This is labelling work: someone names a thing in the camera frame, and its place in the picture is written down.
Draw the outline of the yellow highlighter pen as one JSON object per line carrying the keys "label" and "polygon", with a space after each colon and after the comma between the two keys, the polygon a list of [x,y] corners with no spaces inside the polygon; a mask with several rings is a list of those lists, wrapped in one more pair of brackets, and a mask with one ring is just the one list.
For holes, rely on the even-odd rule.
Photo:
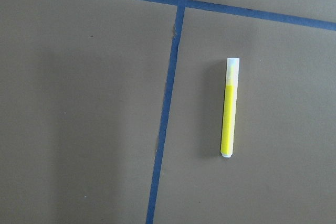
{"label": "yellow highlighter pen", "polygon": [[221,155],[224,158],[230,158],[233,154],[239,63],[239,58],[227,59],[220,147]]}

